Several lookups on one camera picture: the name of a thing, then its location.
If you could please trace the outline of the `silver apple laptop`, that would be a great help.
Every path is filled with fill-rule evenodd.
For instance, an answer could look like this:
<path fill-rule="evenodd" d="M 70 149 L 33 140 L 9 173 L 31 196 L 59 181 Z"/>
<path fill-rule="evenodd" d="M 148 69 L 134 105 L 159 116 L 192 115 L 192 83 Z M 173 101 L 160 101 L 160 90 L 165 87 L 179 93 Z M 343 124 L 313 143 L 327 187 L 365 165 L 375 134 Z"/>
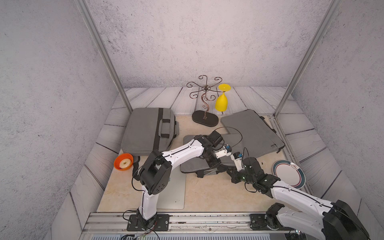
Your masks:
<path fill-rule="evenodd" d="M 182 210 L 184 208 L 186 178 L 187 175 L 181 172 L 180 166 L 172 171 L 168 185 L 159 193 L 158 210 Z"/>

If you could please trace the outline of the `grey laptop bag with strap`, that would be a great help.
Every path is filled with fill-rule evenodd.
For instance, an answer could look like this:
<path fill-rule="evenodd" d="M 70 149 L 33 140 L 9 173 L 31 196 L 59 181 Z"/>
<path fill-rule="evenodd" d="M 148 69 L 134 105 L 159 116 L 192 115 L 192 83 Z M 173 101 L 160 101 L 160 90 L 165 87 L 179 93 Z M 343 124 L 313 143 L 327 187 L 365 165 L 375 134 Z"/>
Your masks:
<path fill-rule="evenodd" d="M 169 108 L 136 108 L 129 117 L 121 149 L 133 156 L 147 156 L 153 150 L 171 148 L 179 134 L 179 123 Z"/>

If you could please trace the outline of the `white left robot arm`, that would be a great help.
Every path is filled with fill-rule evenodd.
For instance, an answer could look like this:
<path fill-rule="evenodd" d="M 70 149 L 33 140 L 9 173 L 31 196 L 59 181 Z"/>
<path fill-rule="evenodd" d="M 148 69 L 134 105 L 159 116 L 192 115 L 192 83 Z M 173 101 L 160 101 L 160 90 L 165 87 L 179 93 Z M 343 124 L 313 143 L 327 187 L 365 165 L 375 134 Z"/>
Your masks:
<path fill-rule="evenodd" d="M 223 137 L 217 131 L 210 135 L 197 135 L 192 140 L 176 149 L 159 152 L 153 150 L 145 163 L 139 167 L 134 164 L 133 180 L 137 180 L 143 192 L 142 202 L 138 208 L 138 215 L 144 221 L 153 220 L 157 214 L 158 194 L 168 185 L 173 170 L 181 164 L 202 157 L 210 167 L 221 164 L 220 158 L 230 153 L 230 147 L 217 146 L 223 141 Z"/>

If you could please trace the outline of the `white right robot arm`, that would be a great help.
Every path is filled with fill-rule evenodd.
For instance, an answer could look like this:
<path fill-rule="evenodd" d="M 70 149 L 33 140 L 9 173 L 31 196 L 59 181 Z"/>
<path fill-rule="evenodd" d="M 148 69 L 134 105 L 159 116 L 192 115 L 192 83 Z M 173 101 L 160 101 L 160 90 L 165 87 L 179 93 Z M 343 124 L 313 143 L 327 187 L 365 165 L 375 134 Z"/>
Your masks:
<path fill-rule="evenodd" d="M 352 208 L 341 200 L 330 202 L 298 190 L 280 178 L 264 173 L 258 160 L 231 155 L 235 167 L 228 169 L 234 184 L 244 182 L 256 193 L 277 200 L 266 212 L 271 230 L 286 227 L 319 240 L 368 240 L 370 235 Z"/>

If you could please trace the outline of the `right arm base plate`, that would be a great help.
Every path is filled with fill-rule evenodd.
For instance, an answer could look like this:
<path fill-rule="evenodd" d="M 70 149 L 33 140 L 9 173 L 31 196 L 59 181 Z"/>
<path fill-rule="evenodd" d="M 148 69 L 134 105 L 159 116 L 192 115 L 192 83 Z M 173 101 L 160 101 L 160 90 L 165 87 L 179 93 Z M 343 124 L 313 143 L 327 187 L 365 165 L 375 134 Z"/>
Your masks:
<path fill-rule="evenodd" d="M 253 231 L 277 231 L 283 229 L 276 215 L 272 214 L 250 214 L 250 228 Z"/>

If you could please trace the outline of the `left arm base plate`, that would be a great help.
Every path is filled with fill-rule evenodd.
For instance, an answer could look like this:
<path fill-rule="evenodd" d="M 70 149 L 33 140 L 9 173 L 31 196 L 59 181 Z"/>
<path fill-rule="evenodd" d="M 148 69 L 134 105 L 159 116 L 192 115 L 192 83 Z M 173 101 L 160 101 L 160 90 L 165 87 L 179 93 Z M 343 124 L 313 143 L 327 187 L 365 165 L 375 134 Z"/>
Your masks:
<path fill-rule="evenodd" d="M 154 230 L 155 232 L 167 232 L 169 230 L 170 215 L 155 214 L 149 220 L 145 220 L 141 214 L 130 215 L 127 225 L 128 232 Z"/>

